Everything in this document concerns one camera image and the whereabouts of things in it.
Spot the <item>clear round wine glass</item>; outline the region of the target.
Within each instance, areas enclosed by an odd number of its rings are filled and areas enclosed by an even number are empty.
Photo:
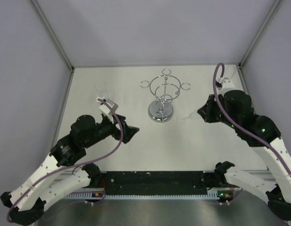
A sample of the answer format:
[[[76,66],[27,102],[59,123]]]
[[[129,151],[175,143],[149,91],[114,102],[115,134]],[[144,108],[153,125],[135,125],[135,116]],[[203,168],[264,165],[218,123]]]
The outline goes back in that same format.
[[[237,72],[236,65],[226,65],[224,71],[224,77],[232,79]]]

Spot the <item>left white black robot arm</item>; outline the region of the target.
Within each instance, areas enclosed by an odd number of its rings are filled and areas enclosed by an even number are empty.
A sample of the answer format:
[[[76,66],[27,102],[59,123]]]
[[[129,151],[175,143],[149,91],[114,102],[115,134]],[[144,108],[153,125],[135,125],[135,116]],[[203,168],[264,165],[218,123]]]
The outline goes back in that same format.
[[[101,171],[95,161],[77,162],[86,149],[111,136],[128,143],[139,132],[121,115],[102,117],[97,123],[91,115],[80,116],[70,133],[52,147],[39,168],[16,190],[4,192],[0,199],[9,208],[7,221],[28,226],[40,219],[53,204],[77,189],[98,186]]]

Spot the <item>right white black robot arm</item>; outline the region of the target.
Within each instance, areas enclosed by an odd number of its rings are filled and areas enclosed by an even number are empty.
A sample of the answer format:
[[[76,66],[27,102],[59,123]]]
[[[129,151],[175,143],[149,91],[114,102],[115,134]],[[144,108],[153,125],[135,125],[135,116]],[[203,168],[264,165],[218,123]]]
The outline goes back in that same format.
[[[210,94],[197,113],[206,123],[221,122],[234,129],[275,179],[273,183],[265,181],[225,161],[216,165],[215,182],[219,186],[231,184],[244,189],[265,202],[278,218],[291,221],[291,156],[275,123],[254,113],[251,97],[241,90]]]

